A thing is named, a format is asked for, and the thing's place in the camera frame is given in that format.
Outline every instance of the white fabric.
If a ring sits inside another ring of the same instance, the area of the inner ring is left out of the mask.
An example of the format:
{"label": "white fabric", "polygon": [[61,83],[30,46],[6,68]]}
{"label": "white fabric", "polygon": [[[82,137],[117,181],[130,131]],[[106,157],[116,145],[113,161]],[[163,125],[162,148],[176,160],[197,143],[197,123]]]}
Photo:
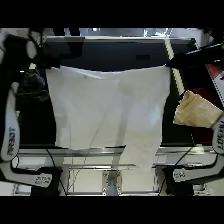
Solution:
{"label": "white fabric", "polygon": [[47,70],[56,145],[70,149],[126,145],[120,163],[150,170],[162,140],[170,69],[96,72]]}

